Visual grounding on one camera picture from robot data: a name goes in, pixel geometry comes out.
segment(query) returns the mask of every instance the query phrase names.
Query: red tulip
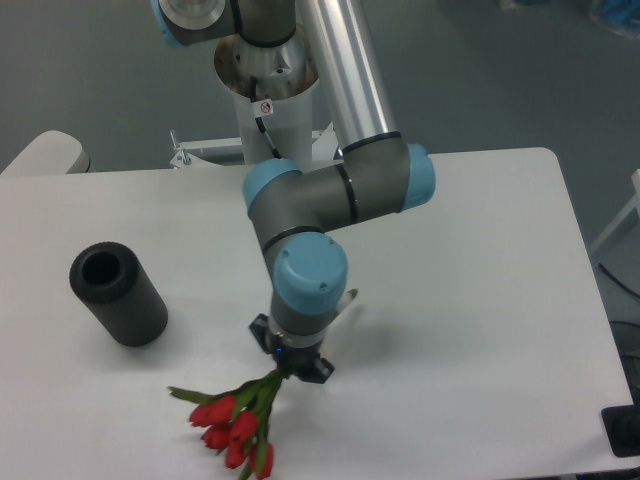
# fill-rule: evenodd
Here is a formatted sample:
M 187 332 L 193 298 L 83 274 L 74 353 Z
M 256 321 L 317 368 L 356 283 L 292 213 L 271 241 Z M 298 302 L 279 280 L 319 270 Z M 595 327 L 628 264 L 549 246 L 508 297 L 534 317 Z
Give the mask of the red tulip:
M 223 427 L 231 421 L 231 413 L 236 405 L 233 395 L 226 395 L 211 405 L 198 405 L 191 413 L 189 421 L 194 427 Z
M 209 427 L 209 429 L 202 435 L 207 448 L 213 450 L 224 450 L 229 446 L 229 430 L 220 430 L 215 426 Z
M 231 442 L 224 460 L 226 467 L 236 469 L 242 465 L 246 459 L 247 455 L 244 453 L 244 445 L 238 442 Z
M 271 470 L 273 469 L 273 445 L 269 444 L 267 460 L 264 462 L 261 472 L 256 471 L 256 467 L 258 466 L 258 452 L 255 447 L 252 448 L 251 453 L 249 453 L 249 464 L 251 465 L 251 470 L 253 470 L 253 473 L 255 473 L 258 480 L 269 478 L 271 476 Z
M 231 426 L 231 439 L 237 443 L 244 443 L 253 437 L 258 429 L 258 417 L 249 410 L 238 415 Z

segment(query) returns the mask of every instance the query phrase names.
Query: blue object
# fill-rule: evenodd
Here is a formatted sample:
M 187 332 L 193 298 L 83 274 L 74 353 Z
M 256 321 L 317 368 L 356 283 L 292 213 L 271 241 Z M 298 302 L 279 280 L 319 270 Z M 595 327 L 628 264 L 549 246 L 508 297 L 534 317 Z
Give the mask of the blue object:
M 436 189 L 436 172 L 427 150 L 422 145 L 409 144 L 409 185 L 401 211 L 427 203 Z
M 335 310 L 347 286 L 347 256 L 324 233 L 299 233 L 276 257 L 273 285 L 292 309 L 304 315 Z
M 605 0 L 601 12 L 611 23 L 623 26 L 640 15 L 640 0 Z
M 156 23 L 160 28 L 160 32 L 162 33 L 162 37 L 167 44 L 172 47 L 184 47 L 176 37 L 173 36 L 169 27 L 167 27 L 167 22 L 164 21 L 164 17 L 162 16 L 162 11 L 160 10 L 160 4 L 158 0 L 151 0 L 151 9 L 153 10 L 153 16 L 156 18 Z
M 251 173 L 244 178 L 242 193 L 244 203 L 247 205 L 247 212 L 251 212 L 251 207 L 260 192 L 280 175 L 289 172 L 302 173 L 292 160 L 272 158 L 259 163 Z

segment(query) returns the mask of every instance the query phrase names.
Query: gray floor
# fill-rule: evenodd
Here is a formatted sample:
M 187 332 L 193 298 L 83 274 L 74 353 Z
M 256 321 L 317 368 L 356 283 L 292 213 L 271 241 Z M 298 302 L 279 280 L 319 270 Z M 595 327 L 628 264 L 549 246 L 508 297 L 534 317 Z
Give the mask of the gray floor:
M 587 243 L 631 197 L 640 41 L 592 24 L 588 1 L 363 3 L 406 139 L 432 152 L 553 150 Z M 0 45 L 0 170 L 50 129 L 78 138 L 102 171 L 166 167 L 172 128 L 182 140 L 237 134 L 215 45 L 166 47 L 146 0 L 3 2 Z M 635 232 L 605 259 L 636 290 L 639 247 Z M 640 302 L 598 280 L 611 318 L 640 320 Z

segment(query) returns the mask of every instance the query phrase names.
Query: black cable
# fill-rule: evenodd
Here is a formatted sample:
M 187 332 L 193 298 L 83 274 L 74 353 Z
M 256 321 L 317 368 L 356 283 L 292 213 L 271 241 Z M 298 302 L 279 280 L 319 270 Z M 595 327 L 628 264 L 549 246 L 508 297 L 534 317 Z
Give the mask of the black cable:
M 251 77 L 249 81 L 250 81 L 249 100 L 251 100 L 251 103 L 254 103 L 258 101 L 258 93 L 257 93 L 258 79 L 256 77 Z M 260 130 L 260 133 L 262 133 L 264 135 L 264 138 L 267 140 L 267 144 L 269 145 L 269 148 L 271 149 L 271 153 L 274 156 L 274 158 L 282 158 L 282 155 L 280 155 L 280 152 L 274 145 L 273 140 L 271 139 L 271 136 L 267 132 L 267 127 L 264 125 L 262 118 L 255 117 L 255 119 L 256 119 L 256 125 L 258 126 L 258 130 Z
M 629 287 L 627 287 L 624 283 L 622 283 L 620 280 L 618 280 L 618 278 L 616 278 L 609 270 L 607 270 L 607 267 L 605 267 L 603 264 L 599 263 L 598 267 L 600 267 L 600 270 L 602 270 L 602 272 L 611 279 L 611 281 L 613 283 L 615 283 L 616 285 L 618 285 L 621 289 L 623 289 L 625 292 L 627 292 L 629 295 L 631 295 L 634 298 L 637 298 L 640 300 L 640 293 L 638 292 L 634 292 L 633 290 L 631 290 Z
M 230 0 L 231 11 L 233 12 L 233 28 L 236 33 L 242 33 L 242 15 L 240 13 L 240 5 L 238 0 Z
M 603 473 L 581 473 L 576 475 L 578 480 L 637 480 L 640 475 L 640 468 L 631 470 L 620 470 Z
M 627 320 L 610 320 L 609 323 L 615 323 L 615 324 L 620 324 L 620 325 L 629 325 L 631 327 L 640 328 L 640 323 L 633 323 L 633 322 L 629 322 Z

